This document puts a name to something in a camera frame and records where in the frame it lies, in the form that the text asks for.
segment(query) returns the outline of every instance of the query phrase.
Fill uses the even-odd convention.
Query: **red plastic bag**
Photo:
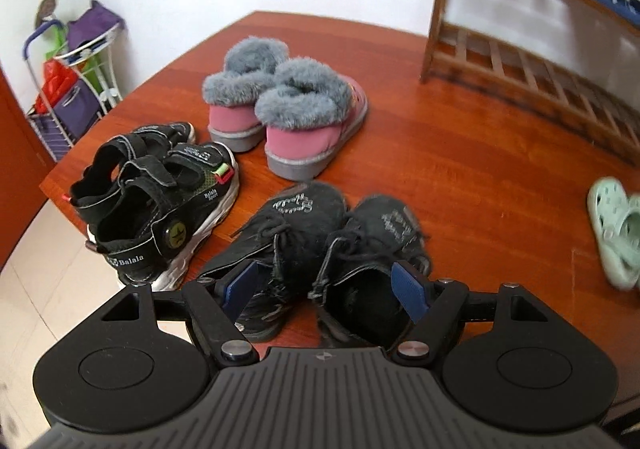
[[[78,75],[71,68],[63,66],[55,59],[49,59],[44,63],[44,84],[42,91],[53,108],[78,80]],[[46,114],[47,106],[42,101],[42,96],[36,98],[36,113]]]

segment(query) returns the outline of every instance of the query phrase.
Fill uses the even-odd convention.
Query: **triangular cutout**
[[[511,298],[511,320],[546,323],[546,316],[520,295]]]
[[[130,293],[124,296],[103,317],[103,321],[136,321],[140,317],[140,295]]]

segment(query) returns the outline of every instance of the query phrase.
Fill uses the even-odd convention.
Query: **tiled floor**
[[[0,425],[10,449],[49,426],[31,384],[38,359],[117,291],[114,270],[47,202],[0,273]],[[159,326],[188,340],[184,324]]]

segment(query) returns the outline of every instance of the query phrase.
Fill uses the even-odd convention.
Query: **cart handle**
[[[40,37],[42,34],[44,34],[44,32],[46,32],[52,26],[57,26],[62,31],[65,30],[65,26],[58,19],[52,19],[51,21],[47,21],[47,22],[41,24],[40,26],[38,26],[36,28],[36,31],[34,33],[32,33],[29,37],[27,37],[27,40],[22,45],[22,60],[23,61],[26,61],[29,58],[29,53],[28,53],[29,45],[34,40],[36,40],[38,37]]]

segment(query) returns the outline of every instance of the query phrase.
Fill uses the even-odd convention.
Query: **black lace-up shoe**
[[[331,185],[295,185],[268,200],[204,266],[200,281],[219,279],[244,259],[260,261],[270,272],[236,322],[247,340],[266,342],[278,334],[287,312],[310,290],[326,239],[344,225],[346,211],[344,196]]]
[[[120,189],[113,172],[125,162],[148,154],[162,159],[179,143],[194,143],[196,133],[189,122],[152,124],[138,127],[127,134],[114,136],[102,144],[92,164],[84,170],[82,179],[71,185],[68,197],[82,221],[87,224],[90,238],[93,229],[118,201]]]
[[[309,293],[318,304],[322,345],[389,350],[411,326],[391,290],[391,265],[404,259],[428,275],[424,236],[411,210],[391,196],[368,196],[348,215],[346,226],[329,236]]]
[[[126,162],[118,183],[118,203],[95,228],[97,252],[124,285],[172,290],[236,201],[238,165],[221,143],[181,143],[163,160]]]

